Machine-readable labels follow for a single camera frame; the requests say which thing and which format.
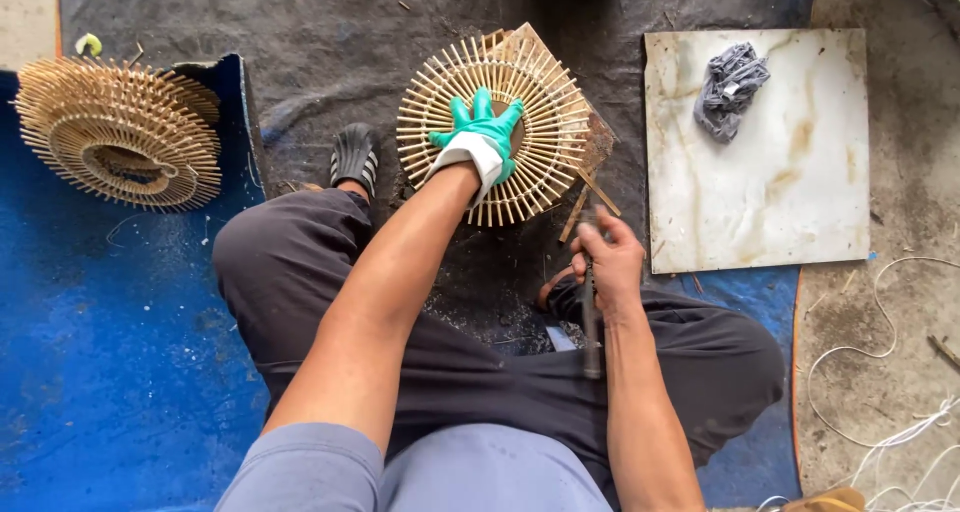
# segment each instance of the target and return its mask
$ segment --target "marble slab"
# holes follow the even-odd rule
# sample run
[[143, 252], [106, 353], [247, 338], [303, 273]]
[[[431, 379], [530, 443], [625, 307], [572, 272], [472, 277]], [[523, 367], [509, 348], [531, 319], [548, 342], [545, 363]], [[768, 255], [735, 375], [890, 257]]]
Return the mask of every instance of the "marble slab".
[[[729, 145], [693, 120], [708, 60], [749, 41], [768, 56]], [[645, 36], [654, 273], [864, 259], [870, 250], [862, 29]]]

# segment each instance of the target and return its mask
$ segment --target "bamboo frame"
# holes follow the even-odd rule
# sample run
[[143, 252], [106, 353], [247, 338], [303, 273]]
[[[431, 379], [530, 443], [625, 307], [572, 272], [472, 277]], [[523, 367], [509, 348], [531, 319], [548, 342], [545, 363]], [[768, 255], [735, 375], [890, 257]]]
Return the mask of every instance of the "bamboo frame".
[[40, 60], [19, 79], [24, 142], [77, 189], [157, 212], [220, 193], [220, 101], [198, 82], [100, 58]]
[[470, 108], [477, 88], [485, 86], [494, 101], [523, 101], [524, 137], [511, 156], [516, 170], [464, 215], [469, 224], [504, 226], [545, 211], [576, 180], [586, 155], [590, 110], [576, 79], [539, 41], [507, 44], [508, 35], [498, 30], [479, 41], [462, 39], [459, 48], [450, 45], [430, 57], [411, 79], [396, 117], [400, 165], [419, 190], [441, 151], [428, 134], [453, 130], [452, 98]]

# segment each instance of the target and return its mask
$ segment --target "man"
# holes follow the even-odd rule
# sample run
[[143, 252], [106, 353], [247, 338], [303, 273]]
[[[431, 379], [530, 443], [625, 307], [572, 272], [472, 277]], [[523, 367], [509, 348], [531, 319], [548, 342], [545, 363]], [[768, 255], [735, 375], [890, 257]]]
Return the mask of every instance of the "man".
[[537, 305], [580, 321], [593, 257], [606, 378], [582, 350], [502, 356], [421, 313], [464, 210], [513, 171], [481, 89], [428, 181], [379, 232], [378, 139], [351, 125], [331, 189], [246, 210], [217, 237], [221, 293], [270, 390], [267, 421], [218, 509], [697, 511], [696, 466], [783, 394], [785, 363], [757, 322], [641, 287], [644, 250], [598, 210]]

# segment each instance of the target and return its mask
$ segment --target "foot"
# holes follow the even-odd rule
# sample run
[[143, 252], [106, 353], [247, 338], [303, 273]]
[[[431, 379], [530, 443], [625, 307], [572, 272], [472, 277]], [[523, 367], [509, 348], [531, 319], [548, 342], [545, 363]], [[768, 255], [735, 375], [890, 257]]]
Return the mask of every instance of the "foot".
[[536, 294], [537, 296], [536, 307], [538, 307], [543, 311], [548, 311], [549, 308], [546, 306], [547, 295], [550, 294], [550, 291], [553, 290], [553, 287], [557, 284], [558, 281], [560, 281], [564, 277], [567, 277], [571, 273], [573, 273], [573, 267], [568, 266], [563, 270], [560, 270], [559, 272], [557, 272], [556, 275], [551, 277], [549, 281], [547, 281], [542, 287], [540, 287], [539, 293]]
[[350, 124], [337, 135], [330, 156], [330, 187], [376, 197], [380, 139], [367, 124]]

